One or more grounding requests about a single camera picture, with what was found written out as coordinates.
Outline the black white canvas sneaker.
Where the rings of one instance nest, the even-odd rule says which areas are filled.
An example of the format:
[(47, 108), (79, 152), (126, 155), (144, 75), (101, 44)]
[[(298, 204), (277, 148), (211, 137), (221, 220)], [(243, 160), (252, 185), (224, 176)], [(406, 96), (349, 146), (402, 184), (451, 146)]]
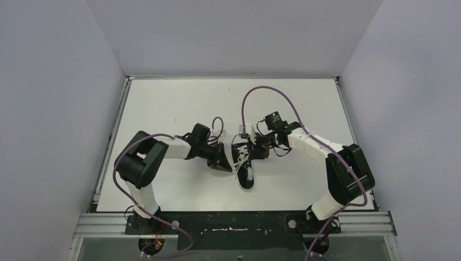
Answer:
[(232, 167), (236, 174), (239, 187), (242, 190), (251, 190), (254, 186), (253, 168), (250, 160), (250, 143), (248, 141), (235, 143), (236, 135), (230, 145)]

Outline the white shoelace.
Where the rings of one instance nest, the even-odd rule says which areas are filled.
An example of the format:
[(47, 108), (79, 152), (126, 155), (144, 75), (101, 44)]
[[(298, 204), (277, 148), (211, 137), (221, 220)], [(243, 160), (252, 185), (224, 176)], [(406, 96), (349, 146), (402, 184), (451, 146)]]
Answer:
[(232, 145), (234, 169), (240, 182), (253, 182), (253, 169), (249, 158), (247, 143)]

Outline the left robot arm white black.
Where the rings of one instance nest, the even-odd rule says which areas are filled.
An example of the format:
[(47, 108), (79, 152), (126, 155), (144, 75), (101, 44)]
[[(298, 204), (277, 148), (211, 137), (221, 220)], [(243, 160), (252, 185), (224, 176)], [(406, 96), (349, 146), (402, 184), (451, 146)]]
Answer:
[(137, 132), (114, 163), (114, 174), (119, 175), (128, 187), (122, 192), (134, 203), (132, 220), (128, 226), (149, 233), (162, 227), (152, 182), (164, 159), (205, 159), (211, 169), (231, 172), (223, 143), (210, 144), (210, 128), (195, 124), (184, 136), (158, 135)]

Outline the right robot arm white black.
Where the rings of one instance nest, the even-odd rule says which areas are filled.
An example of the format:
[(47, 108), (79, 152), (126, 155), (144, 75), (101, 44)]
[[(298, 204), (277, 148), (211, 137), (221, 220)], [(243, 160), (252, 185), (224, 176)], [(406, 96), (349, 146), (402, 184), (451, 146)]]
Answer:
[(264, 135), (257, 133), (252, 124), (239, 126), (239, 135), (253, 145), (251, 157), (257, 151), (267, 152), (283, 145), (325, 164), (327, 191), (306, 209), (309, 230), (321, 231), (329, 223), (329, 218), (352, 206), (353, 200), (359, 197), (363, 197), (363, 203), (367, 204), (366, 193), (374, 188), (376, 181), (359, 145), (342, 145), (314, 135), (300, 121), (288, 123), (282, 120), (277, 111), (266, 115), (263, 122), (269, 130)]

